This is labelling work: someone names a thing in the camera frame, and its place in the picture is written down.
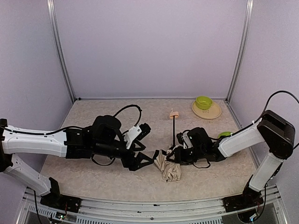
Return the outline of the beige folding umbrella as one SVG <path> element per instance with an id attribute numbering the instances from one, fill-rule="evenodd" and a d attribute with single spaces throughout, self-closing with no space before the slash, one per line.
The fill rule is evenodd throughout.
<path id="1" fill-rule="evenodd" d="M 172 120 L 172 144 L 171 147 L 164 151 L 162 149 L 157 150 L 155 154 L 157 156 L 154 159 L 154 164 L 161 171 L 162 178 L 166 182 L 179 181 L 181 177 L 181 167 L 180 164 L 168 161 L 166 157 L 177 148 L 176 146 L 176 133 L 175 133 L 175 119 L 179 117 L 179 112 L 171 110 L 169 118 Z"/>

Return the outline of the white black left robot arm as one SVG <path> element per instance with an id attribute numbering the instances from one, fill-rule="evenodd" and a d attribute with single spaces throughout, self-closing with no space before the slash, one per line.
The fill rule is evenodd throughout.
<path id="1" fill-rule="evenodd" d="M 125 134 L 121 122 L 114 116 L 98 116 L 92 125 L 69 126 L 50 133 L 9 126 L 0 121 L 0 170 L 19 179 L 45 199 L 59 200 L 62 195 L 58 182 L 44 177 L 21 162 L 18 153 L 46 154 L 66 159 L 93 159 L 95 155 L 120 159 L 124 168 L 136 171 L 154 160 L 142 151 L 140 142 L 151 128 L 148 124 L 134 125 Z"/>

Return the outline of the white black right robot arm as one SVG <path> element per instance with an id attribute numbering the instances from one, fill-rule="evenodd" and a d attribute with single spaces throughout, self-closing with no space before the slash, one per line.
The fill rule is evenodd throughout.
<path id="1" fill-rule="evenodd" d="M 244 192 L 260 192 L 294 151 L 295 127 L 271 110 L 246 128 L 213 139 L 202 127 L 177 134 L 179 145 L 172 148 L 168 161 L 192 165 L 200 159 L 219 162 L 255 145 L 264 143 L 269 151 L 250 177 Z"/>

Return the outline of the green flat plate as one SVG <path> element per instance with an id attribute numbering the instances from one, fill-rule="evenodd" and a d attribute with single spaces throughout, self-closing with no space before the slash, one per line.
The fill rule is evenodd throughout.
<path id="1" fill-rule="evenodd" d="M 232 132 L 229 132 L 229 131 L 226 131 L 226 132 L 222 132 L 218 135 L 218 138 L 222 138 L 222 137 L 228 137 L 228 136 L 231 136 L 233 133 Z"/>

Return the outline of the beige round plate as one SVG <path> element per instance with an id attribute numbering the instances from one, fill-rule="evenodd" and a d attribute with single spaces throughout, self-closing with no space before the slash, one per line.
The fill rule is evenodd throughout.
<path id="1" fill-rule="evenodd" d="M 196 106 L 196 101 L 192 103 L 192 111 L 194 114 L 202 119 L 212 120 L 220 117 L 222 114 L 221 107 L 213 102 L 211 107 L 207 110 L 200 109 Z"/>

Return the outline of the green plastic bowl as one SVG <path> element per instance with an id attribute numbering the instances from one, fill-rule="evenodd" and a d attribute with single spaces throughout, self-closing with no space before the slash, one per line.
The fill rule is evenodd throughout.
<path id="1" fill-rule="evenodd" d="M 198 96 L 195 103 L 199 109 L 207 110 L 212 106 L 213 100 L 207 96 Z"/>

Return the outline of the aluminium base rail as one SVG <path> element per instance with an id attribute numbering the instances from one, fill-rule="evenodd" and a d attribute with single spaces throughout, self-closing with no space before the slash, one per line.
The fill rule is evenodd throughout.
<path id="1" fill-rule="evenodd" d="M 125 202 L 82 198 L 77 212 L 64 212 L 39 203 L 26 189 L 16 223 L 44 224 L 223 224 L 238 223 L 238 214 L 252 210 L 227 212 L 221 197 L 173 202 Z"/>

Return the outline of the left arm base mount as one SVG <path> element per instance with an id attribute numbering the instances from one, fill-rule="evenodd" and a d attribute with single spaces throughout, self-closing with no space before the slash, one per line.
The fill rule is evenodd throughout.
<path id="1" fill-rule="evenodd" d="M 51 208 L 64 210 L 66 212 L 78 213 L 82 199 L 67 195 L 46 195 L 42 196 L 40 203 Z"/>

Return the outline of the left corner aluminium post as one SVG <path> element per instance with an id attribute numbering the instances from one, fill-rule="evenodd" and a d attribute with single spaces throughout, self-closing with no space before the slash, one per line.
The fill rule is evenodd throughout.
<path id="1" fill-rule="evenodd" d="M 73 90 L 73 86 L 71 84 L 70 76 L 68 74 L 68 70 L 67 70 L 67 66 L 66 66 L 66 62 L 65 62 L 65 58 L 64 58 L 64 53 L 63 53 L 63 48 L 62 48 L 62 44 L 61 44 L 61 40 L 60 40 L 57 16 L 56 16 L 56 11 L 55 11 L 55 1 L 47 0 L 47 8 L 48 8 L 51 27 L 52 27 L 52 33 L 54 36 L 54 42 L 55 42 L 55 46 L 56 46 L 57 56 L 58 56 L 61 70 L 62 70 L 66 89 L 69 94 L 71 102 L 74 103 L 76 101 L 76 96 L 75 96 L 75 93 Z"/>

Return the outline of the corner aluminium post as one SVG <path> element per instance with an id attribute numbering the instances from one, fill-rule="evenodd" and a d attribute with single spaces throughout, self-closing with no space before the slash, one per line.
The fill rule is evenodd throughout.
<path id="1" fill-rule="evenodd" d="M 232 76 L 232 80 L 229 86 L 229 90 L 226 96 L 226 102 L 228 104 L 231 103 L 232 97 L 236 88 L 237 80 L 240 75 L 240 70 L 242 66 L 242 61 L 246 49 L 246 44 L 247 44 L 247 38 L 249 34 L 249 29 L 250 29 L 250 23 L 251 23 L 251 17 L 252 17 L 252 12 L 253 12 L 253 7 L 254 7 L 254 1 L 253 0 L 247 0 L 246 1 L 246 10 L 245 10 L 245 17 L 244 17 L 244 23 L 242 27 L 242 35 L 241 35 L 241 42 L 239 45 L 239 50 L 236 58 L 236 63 L 234 67 L 234 72 Z"/>
<path id="2" fill-rule="evenodd" d="M 55 1 L 47 0 L 47 8 L 48 8 L 51 27 L 52 27 L 52 33 L 54 36 L 54 42 L 55 42 L 55 46 L 56 46 L 57 56 L 58 56 L 61 70 L 62 70 L 66 89 L 69 94 L 71 102 L 74 103 L 76 101 L 76 96 L 75 96 L 75 93 L 73 90 L 73 86 L 71 84 L 70 76 L 68 74 L 68 70 L 67 70 L 67 66 L 66 66 L 66 62 L 65 62 L 65 58 L 64 58 L 64 53 L 63 53 L 63 48 L 62 48 L 62 44 L 61 44 L 61 40 L 60 40 L 57 16 L 56 16 L 56 11 L 55 11 Z"/>

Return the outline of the right corner aluminium post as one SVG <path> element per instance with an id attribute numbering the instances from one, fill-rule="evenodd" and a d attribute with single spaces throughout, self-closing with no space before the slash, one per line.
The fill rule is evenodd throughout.
<path id="1" fill-rule="evenodd" d="M 234 67 L 234 72 L 232 76 L 232 80 L 229 86 L 229 90 L 226 96 L 226 102 L 228 104 L 231 103 L 232 97 L 236 88 L 237 80 L 240 75 L 240 70 L 242 66 L 242 61 L 246 49 L 246 44 L 247 44 L 247 38 L 249 34 L 249 29 L 250 29 L 250 23 L 251 23 L 251 17 L 252 17 L 252 12 L 253 12 L 253 7 L 254 7 L 254 1 L 253 0 L 247 0 L 246 1 L 246 10 L 245 10 L 245 17 L 244 17 L 244 23 L 242 27 L 242 35 L 241 35 L 241 42 L 239 45 L 239 50 L 236 58 L 236 63 Z"/>

